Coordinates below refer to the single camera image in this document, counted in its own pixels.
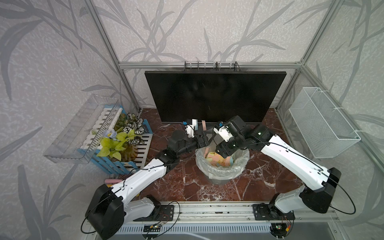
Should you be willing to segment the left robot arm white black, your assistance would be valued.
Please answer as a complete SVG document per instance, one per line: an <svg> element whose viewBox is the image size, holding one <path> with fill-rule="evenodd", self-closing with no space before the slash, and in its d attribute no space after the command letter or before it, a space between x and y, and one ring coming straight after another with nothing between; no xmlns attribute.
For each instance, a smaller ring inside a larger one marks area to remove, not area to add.
<svg viewBox="0 0 384 240"><path fill-rule="evenodd" d="M86 210L85 220L101 239L108 240L125 222L148 217L155 209L155 202L149 198L134 201L134 197L175 168L181 155L209 146L215 136L212 134L209 138L205 131L198 130L189 138L184 131L174 131L167 148L160 151L144 168L112 187L105 184L98 187Z"/></svg>

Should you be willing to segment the pink sticky note bottom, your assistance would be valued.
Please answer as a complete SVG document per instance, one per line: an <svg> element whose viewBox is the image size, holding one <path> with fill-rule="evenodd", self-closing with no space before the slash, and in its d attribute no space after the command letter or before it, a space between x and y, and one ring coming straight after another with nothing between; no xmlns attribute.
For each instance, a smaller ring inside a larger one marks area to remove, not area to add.
<svg viewBox="0 0 384 240"><path fill-rule="evenodd" d="M203 127L203 131L207 130L207 126L206 126L206 121L205 120L202 120L202 127Z"/></svg>

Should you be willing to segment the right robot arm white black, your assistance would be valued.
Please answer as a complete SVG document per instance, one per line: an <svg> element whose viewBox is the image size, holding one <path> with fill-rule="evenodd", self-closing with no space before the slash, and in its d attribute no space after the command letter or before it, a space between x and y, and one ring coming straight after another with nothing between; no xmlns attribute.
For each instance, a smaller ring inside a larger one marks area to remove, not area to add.
<svg viewBox="0 0 384 240"><path fill-rule="evenodd" d="M269 204L258 204L257 217L282 220L287 214L305 208L319 214L327 213L341 178L338 169L316 164L266 126L258 124L252 127L239 116L226 123L217 123L213 131L223 139L216 147L216 152L222 157L229 157L237 150L259 151L302 181L303 184L295 190L275 194Z"/></svg>

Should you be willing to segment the grey bin with plastic bag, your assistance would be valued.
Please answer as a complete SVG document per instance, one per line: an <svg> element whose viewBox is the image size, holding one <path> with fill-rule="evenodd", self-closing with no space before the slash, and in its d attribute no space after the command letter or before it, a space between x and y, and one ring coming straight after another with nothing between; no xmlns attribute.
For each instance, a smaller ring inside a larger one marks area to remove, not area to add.
<svg viewBox="0 0 384 240"><path fill-rule="evenodd" d="M206 148L210 148L212 151L215 151L216 146L217 145L215 143L212 143L208 147L196 150L196 164L199 170L206 176L208 181L214 185L224 185L242 174L250 159L250 152L249 150L237 150L230 156L235 160L233 166L214 167L206 161L203 154Z"/></svg>

